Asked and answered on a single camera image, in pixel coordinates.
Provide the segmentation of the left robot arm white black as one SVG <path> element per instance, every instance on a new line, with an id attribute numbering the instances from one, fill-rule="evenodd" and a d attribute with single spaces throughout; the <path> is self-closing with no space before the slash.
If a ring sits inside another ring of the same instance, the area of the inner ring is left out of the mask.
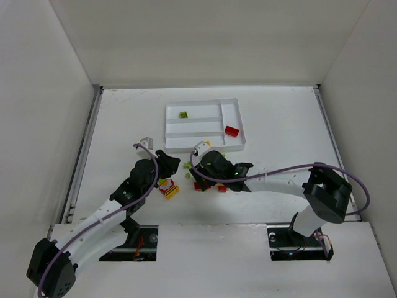
<path id="1" fill-rule="evenodd" d="M 132 214 L 159 180 L 176 174 L 181 162 L 162 150 L 142 152 L 145 158 L 135 163 L 129 177 L 93 214 L 62 237 L 43 238 L 35 245 L 27 278 L 37 287 L 38 297 L 64 297 L 89 264 L 138 234 L 140 226 Z"/>

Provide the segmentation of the red sloped lego brick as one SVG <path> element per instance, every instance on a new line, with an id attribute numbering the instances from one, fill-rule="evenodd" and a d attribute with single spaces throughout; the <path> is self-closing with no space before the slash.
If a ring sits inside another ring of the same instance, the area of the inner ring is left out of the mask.
<path id="1" fill-rule="evenodd" d="M 227 125 L 224 129 L 225 134 L 230 137 L 237 137 L 240 133 L 240 129 Z"/>

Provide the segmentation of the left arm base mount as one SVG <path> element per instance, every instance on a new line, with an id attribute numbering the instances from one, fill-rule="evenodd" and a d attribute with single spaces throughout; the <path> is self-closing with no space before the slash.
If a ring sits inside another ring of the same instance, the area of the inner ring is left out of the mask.
<path id="1" fill-rule="evenodd" d="M 99 258 L 101 262 L 152 262 L 157 258 L 158 225 L 141 225 L 129 233 L 124 244 Z"/>

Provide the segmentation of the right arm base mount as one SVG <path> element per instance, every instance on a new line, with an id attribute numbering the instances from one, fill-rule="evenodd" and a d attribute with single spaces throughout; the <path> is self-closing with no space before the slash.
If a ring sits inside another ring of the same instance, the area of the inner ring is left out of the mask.
<path id="1" fill-rule="evenodd" d="M 293 230 L 296 213 L 289 224 L 268 225 L 267 235 L 272 261 L 330 261 L 334 256 L 332 241 L 321 228 L 305 237 Z"/>

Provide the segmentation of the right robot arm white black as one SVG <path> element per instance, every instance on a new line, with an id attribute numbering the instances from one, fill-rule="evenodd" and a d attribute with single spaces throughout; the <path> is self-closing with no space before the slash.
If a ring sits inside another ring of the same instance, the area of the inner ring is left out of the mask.
<path id="1" fill-rule="evenodd" d="M 220 183 L 233 192 L 274 192 L 306 200 L 308 206 L 290 222 L 290 229 L 303 237 L 326 223 L 341 224 L 347 217 L 352 186 L 335 166 L 315 162 L 268 170 L 252 163 L 233 164 L 215 150 L 193 151 L 190 163 L 203 190 Z"/>

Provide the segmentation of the red lego brick large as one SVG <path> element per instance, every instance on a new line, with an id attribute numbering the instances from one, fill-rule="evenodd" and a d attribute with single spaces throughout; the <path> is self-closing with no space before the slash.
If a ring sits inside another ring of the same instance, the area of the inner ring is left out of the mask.
<path id="1" fill-rule="evenodd" d="M 209 184 L 206 183 L 206 182 L 204 182 L 203 185 L 201 185 L 201 184 L 198 183 L 198 182 L 194 182 L 194 189 L 195 189 L 196 191 L 202 191 L 202 192 L 204 192 L 204 191 L 209 190 L 210 188 L 211 188 L 211 185 L 209 185 Z"/>

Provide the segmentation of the green square lego brick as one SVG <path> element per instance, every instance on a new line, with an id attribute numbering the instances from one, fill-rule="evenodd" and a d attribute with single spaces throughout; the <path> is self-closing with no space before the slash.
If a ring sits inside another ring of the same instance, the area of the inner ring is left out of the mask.
<path id="1" fill-rule="evenodd" d="M 179 113 L 179 117 L 180 117 L 181 119 L 186 119 L 186 118 L 188 118 L 189 116 L 188 116 L 188 113 L 187 113 L 186 111 L 182 111 L 182 112 Z"/>

